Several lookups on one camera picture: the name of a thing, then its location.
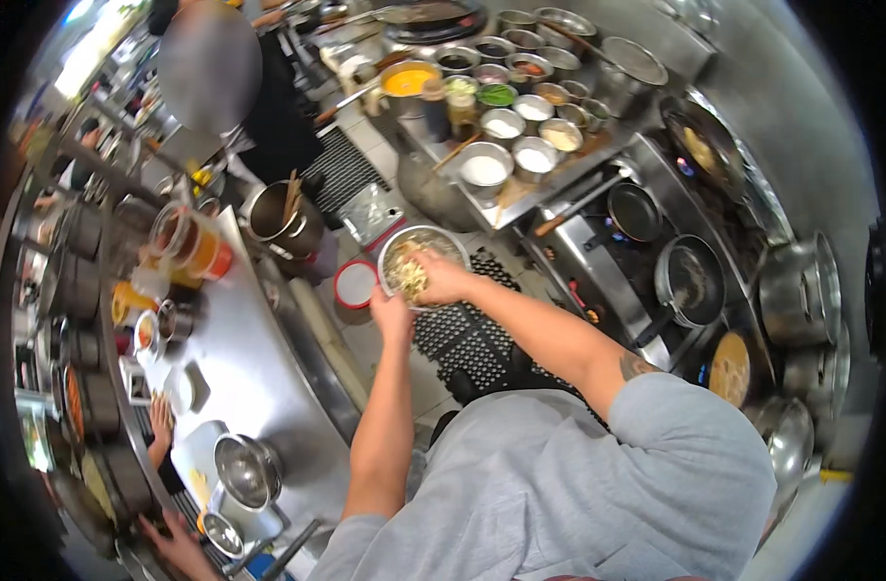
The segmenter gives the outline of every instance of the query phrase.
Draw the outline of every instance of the tattoo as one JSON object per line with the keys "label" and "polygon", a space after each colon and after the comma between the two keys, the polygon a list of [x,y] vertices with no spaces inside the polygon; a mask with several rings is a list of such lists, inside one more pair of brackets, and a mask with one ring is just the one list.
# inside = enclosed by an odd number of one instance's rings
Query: tattoo
{"label": "tattoo", "polygon": [[662,371],[657,366],[647,363],[645,359],[634,353],[624,351],[621,355],[621,375],[624,381],[642,376],[645,373]]}

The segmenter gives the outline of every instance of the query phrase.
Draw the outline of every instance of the salt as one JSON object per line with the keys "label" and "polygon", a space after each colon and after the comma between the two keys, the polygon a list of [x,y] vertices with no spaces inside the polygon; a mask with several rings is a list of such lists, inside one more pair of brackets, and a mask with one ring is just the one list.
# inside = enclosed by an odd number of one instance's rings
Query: salt
{"label": "salt", "polygon": [[499,139],[515,138],[520,134],[520,129],[500,119],[492,119],[484,124],[484,128]]}
{"label": "salt", "polygon": [[524,119],[529,119],[530,121],[546,121],[546,119],[550,116],[550,114],[545,110],[530,105],[529,103],[517,103],[517,106],[514,107],[514,110],[517,111],[518,115],[520,115]]}
{"label": "salt", "polygon": [[493,157],[478,155],[462,164],[462,178],[476,186],[493,186],[507,179],[507,169]]}
{"label": "salt", "polygon": [[553,171],[553,162],[545,153],[538,150],[519,150],[516,155],[517,163],[521,168],[532,171],[535,174],[545,174]]}

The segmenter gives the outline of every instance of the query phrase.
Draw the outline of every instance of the white lid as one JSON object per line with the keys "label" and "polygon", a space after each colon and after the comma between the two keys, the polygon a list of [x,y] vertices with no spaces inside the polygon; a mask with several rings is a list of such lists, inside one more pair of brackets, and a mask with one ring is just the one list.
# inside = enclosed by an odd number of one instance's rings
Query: white lid
{"label": "white lid", "polygon": [[372,287],[379,284],[375,267],[363,260],[347,262],[340,267],[333,281],[333,292],[345,307],[367,307]]}

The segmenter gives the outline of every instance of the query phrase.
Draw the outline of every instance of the gray t-shirt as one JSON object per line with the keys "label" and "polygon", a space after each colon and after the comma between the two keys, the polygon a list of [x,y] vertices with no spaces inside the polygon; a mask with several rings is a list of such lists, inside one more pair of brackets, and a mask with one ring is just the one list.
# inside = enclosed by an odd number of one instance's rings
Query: gray t-shirt
{"label": "gray t-shirt", "polygon": [[735,579],[776,481],[746,417],[664,373],[634,378],[595,421],[558,390],[459,412],[393,518],[345,519],[310,581]]}

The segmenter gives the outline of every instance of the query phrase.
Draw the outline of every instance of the metal lid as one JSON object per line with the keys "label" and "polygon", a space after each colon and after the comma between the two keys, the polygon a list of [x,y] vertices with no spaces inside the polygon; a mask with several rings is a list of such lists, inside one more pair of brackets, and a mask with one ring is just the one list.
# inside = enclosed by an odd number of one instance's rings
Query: metal lid
{"label": "metal lid", "polygon": [[659,86],[669,81],[669,73],[662,63],[632,40],[610,36],[601,42],[601,51],[605,59],[641,83]]}

